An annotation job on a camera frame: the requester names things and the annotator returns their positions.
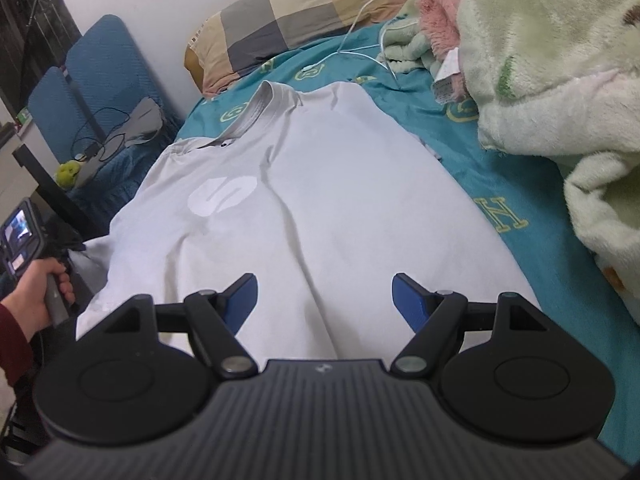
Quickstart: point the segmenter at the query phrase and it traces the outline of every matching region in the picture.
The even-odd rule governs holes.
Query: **checkered pillowcase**
[[[240,0],[211,16],[189,47],[212,97],[265,61],[314,38],[343,34],[368,0]],[[358,26],[394,17],[406,0],[376,0]]]

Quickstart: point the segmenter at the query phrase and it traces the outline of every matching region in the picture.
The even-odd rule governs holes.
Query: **fluffy blanket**
[[[578,161],[575,233],[640,320],[640,0],[462,0],[458,27],[482,145]]]
[[[386,58],[394,72],[407,73],[414,68],[430,70],[436,59],[429,40],[420,30],[418,0],[407,0],[398,15],[382,29],[383,51],[378,60]]]

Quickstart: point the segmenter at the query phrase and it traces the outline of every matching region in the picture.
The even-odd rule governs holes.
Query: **hand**
[[[15,290],[0,302],[14,316],[27,341],[30,341],[36,332],[51,324],[44,304],[48,274],[57,275],[60,294],[70,304],[74,303],[76,296],[69,282],[69,275],[66,273],[65,266],[55,258],[31,262]]]

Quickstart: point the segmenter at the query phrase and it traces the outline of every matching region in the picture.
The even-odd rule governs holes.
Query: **black cord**
[[[104,153],[100,156],[100,158],[98,159],[98,161],[100,162],[107,162],[115,153],[120,151],[120,148],[122,147],[122,145],[124,144],[124,137],[125,137],[126,132],[122,132],[121,134],[117,134],[113,137],[111,137],[111,139],[108,139],[103,145],[102,145],[102,149],[104,150]],[[111,153],[110,156],[108,156],[107,158],[102,158],[102,156],[104,156],[104,154],[107,152],[107,144],[109,144],[113,139],[117,139],[118,137],[121,137],[120,139],[120,143],[118,145],[118,147],[116,148],[116,150]]]
[[[11,408],[9,408],[9,412],[7,413],[4,424],[2,425],[2,431],[0,432],[0,441],[4,439],[6,430],[9,428],[9,425],[11,424],[11,419],[14,417],[14,414],[15,414],[15,406],[16,406],[16,401],[14,401],[14,403],[11,405]]]
[[[126,122],[131,118],[131,116],[130,116],[129,114],[127,114],[126,112],[124,112],[124,111],[120,110],[119,108],[114,108],[114,107],[112,107],[112,106],[103,106],[102,108],[98,108],[98,109],[97,109],[97,110],[96,110],[96,111],[91,115],[91,117],[92,117],[92,118],[94,118],[98,113],[100,113],[100,112],[101,112],[101,111],[103,111],[103,110],[114,110],[114,111],[116,111],[116,112],[120,112],[121,114],[124,114],[124,115],[126,115],[126,116],[127,116],[127,118],[126,118],[124,121],[122,121],[120,124],[117,124],[116,126],[114,126],[114,127],[111,129],[111,131],[110,131],[109,133],[111,133],[111,132],[112,132],[113,130],[115,130],[116,128],[121,127],[124,123],[126,123]],[[71,141],[71,148],[70,148],[70,150],[69,150],[69,151],[70,151],[70,159],[71,159],[71,160],[73,160],[73,159],[75,159],[75,158],[76,158],[76,155],[77,155],[77,153],[75,153],[75,151],[76,151],[76,143],[77,143],[78,141],[80,141],[80,140],[87,140],[87,139],[90,139],[90,140],[92,140],[93,142],[97,142],[98,144],[100,144],[100,146],[101,146],[102,148],[104,147],[104,144],[103,144],[103,143],[101,143],[101,142],[100,142],[98,139],[96,139],[95,137],[80,137],[80,138],[78,138],[78,134],[82,131],[82,129],[83,129],[85,126],[87,126],[87,124],[89,123],[89,121],[90,121],[90,120],[91,120],[91,119],[87,119],[87,120],[84,122],[84,124],[82,124],[82,126],[80,126],[80,127],[78,128],[78,130],[74,133],[74,140],[72,140],[72,141]]]

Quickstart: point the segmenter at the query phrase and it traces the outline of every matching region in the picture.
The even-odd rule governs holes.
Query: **white cable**
[[[353,20],[353,23],[351,23],[351,27],[349,28],[349,30],[347,31],[347,33],[344,35],[344,37],[342,38],[342,41],[340,42],[340,46],[338,47],[338,50],[336,50],[335,52],[332,52],[331,54],[329,54],[328,56],[324,56],[320,61],[315,62],[311,65],[307,65],[305,67],[302,68],[301,72],[308,72],[309,70],[315,68],[316,66],[320,65],[321,63],[324,63],[327,59],[329,59],[332,56],[335,56],[336,54],[354,54],[356,56],[363,56],[366,57],[370,60],[372,60],[375,63],[378,63],[380,66],[382,66],[383,68],[386,68],[387,70],[389,70],[389,72],[392,73],[394,80],[396,82],[396,86],[398,86],[398,76],[396,76],[396,74],[391,70],[391,67],[389,66],[388,60],[386,60],[386,57],[384,55],[384,49],[382,46],[382,41],[383,38],[385,36],[385,31],[386,28],[383,27],[381,29],[381,33],[380,33],[380,42],[378,43],[378,45],[371,45],[371,46],[361,46],[358,48],[352,48],[350,50],[343,50],[342,48],[344,47],[344,43],[347,41],[347,38],[349,37],[349,35],[353,32],[353,29],[355,28],[356,24],[358,23],[358,20],[360,19],[360,16],[362,15],[362,11],[364,9],[367,8],[367,6],[369,6],[370,4],[372,4],[373,2],[375,2],[376,0],[369,0],[367,3],[365,3],[360,10],[358,11],[358,14],[356,15],[356,19]],[[397,27],[397,28],[404,28],[404,27],[409,27],[410,25],[403,25],[401,27]],[[371,56],[367,56],[367,54],[360,54],[358,52],[354,52],[355,50],[363,50],[365,48],[371,48],[373,46],[379,46],[380,47],[380,53],[382,54],[382,59],[384,60],[384,63],[379,62],[377,59],[371,57]]]
[[[385,27],[385,30],[400,30],[401,28],[414,27],[415,25],[418,24],[420,20],[416,18],[415,20],[411,20],[411,21],[409,20],[402,20],[402,21],[407,23],[403,23],[402,25],[395,25],[393,23],[389,23]]]

